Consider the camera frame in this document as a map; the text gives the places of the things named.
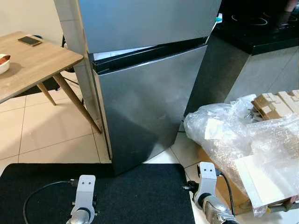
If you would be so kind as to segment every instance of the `wooden table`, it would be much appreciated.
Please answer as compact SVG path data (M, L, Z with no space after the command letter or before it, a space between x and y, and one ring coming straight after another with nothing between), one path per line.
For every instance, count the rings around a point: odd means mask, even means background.
M37 85L52 104L56 105L42 83L53 77L83 116L101 132L60 74L61 71L80 62L83 56L33 36L32 38L41 40L42 43L31 47L18 41L24 36L24 32L15 32L0 37L0 53L11 55L9 70L0 74L0 103Z

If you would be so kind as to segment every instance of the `table leg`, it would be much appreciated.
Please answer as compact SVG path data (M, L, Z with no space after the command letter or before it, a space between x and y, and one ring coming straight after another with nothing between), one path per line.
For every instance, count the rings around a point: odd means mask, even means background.
M78 110L83 114L83 116L88 120L88 122L93 126L95 130L97 130L99 133L102 133L102 131L99 129L99 127L94 123L92 117L88 113L88 111L85 109L85 107L81 104L81 101L76 96L74 91L70 88L66 80L62 77L60 73L53 75L53 78L55 81L60 85L60 87L65 91L67 96L71 99L71 101L74 103L74 105L78 108Z
M45 94L45 96L49 99L49 101L54 105L56 106L56 103L55 101L53 100L53 98L51 97L51 95L49 94L48 90L46 89L46 87L44 86L44 84L41 82L41 83L38 83L36 84L37 87Z

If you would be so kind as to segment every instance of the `refrigerator door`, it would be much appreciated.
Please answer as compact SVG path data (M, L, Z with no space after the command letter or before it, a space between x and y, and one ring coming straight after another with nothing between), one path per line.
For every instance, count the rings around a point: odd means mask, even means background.
M209 36L221 0L79 0L88 52Z
M206 45L98 72L103 123L117 174L174 143L205 51Z

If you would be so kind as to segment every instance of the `smartphone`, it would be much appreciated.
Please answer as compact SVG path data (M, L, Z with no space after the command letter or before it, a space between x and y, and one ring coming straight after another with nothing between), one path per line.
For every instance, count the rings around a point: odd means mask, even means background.
M30 45L32 47L42 43L41 41L31 38L29 36L22 37L22 38L18 39L18 41L25 43L27 45Z

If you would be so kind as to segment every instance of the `white wall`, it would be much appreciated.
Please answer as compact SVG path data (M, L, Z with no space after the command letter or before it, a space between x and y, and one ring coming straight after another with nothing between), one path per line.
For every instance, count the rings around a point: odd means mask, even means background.
M15 31L61 44L62 29L53 0L0 0L0 36Z

